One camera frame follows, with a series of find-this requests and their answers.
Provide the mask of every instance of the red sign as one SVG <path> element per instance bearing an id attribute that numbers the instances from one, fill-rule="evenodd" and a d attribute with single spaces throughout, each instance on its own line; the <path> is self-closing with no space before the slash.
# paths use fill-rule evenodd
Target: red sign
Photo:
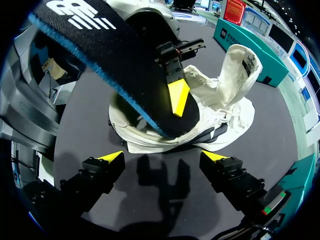
<path id="1" fill-rule="evenodd" d="M 246 4 L 243 1 L 227 0 L 223 19 L 240 26 L 245 9 Z"/>

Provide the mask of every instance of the teal display panel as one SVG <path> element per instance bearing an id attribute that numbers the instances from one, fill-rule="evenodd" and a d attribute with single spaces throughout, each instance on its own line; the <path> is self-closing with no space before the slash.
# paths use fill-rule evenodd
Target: teal display panel
<path id="1" fill-rule="evenodd" d="M 279 231 L 295 215 L 305 197 L 309 193 L 314 178 L 316 155 L 311 154 L 296 161 L 290 170 L 279 181 L 278 185 L 291 193 L 291 197 L 281 211 L 284 216 Z"/>
<path id="2" fill-rule="evenodd" d="M 233 44 L 253 50 L 263 66 L 258 82 L 277 87 L 289 72 L 281 59 L 260 38 L 240 26 L 219 18 L 213 38 L 226 51 Z"/>

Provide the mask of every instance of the monitor screen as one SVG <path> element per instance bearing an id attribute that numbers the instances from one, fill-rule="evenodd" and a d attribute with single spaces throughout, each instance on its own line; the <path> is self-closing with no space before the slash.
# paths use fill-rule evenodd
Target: monitor screen
<path id="1" fill-rule="evenodd" d="M 201 0 L 201 7 L 209 8 L 209 0 Z"/>
<path id="2" fill-rule="evenodd" d="M 275 40 L 287 53 L 294 43 L 294 40 L 275 24 L 272 25 L 269 36 Z"/>
<path id="3" fill-rule="evenodd" d="M 307 61 L 305 60 L 305 58 L 300 54 L 300 52 L 298 52 L 298 50 L 296 49 L 293 53 L 293 57 L 296 59 L 296 61 L 298 62 L 298 64 L 300 64 L 301 68 L 304 68 Z"/>
<path id="4" fill-rule="evenodd" d="M 316 93 L 319 90 L 320 85 L 319 85 L 319 82 L 318 82 L 314 72 L 310 71 L 309 74 L 307 75 L 307 77 L 309 79 L 310 84 L 313 87 L 314 92 Z"/>

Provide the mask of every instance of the teal trim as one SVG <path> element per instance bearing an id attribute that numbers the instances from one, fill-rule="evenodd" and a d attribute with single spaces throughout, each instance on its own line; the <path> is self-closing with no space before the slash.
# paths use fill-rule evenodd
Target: teal trim
<path id="1" fill-rule="evenodd" d="M 221 34 L 223 29 L 226 31 L 225 37 Z M 260 38 L 240 26 L 219 18 L 213 37 L 226 51 L 233 44 L 241 44 L 254 51 L 263 66 L 258 82 L 269 77 L 272 80 L 268 85 L 277 87 L 289 72 L 282 60 Z"/>

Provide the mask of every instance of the shoe tongue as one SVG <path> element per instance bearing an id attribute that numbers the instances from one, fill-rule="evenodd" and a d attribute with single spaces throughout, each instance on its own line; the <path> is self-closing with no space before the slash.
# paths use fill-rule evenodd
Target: shoe tongue
<path id="1" fill-rule="evenodd" d="M 249 49 L 228 50 L 219 76 L 217 96 L 221 107 L 227 108 L 240 101 L 252 88 L 258 78 L 256 70 L 259 60 Z"/>

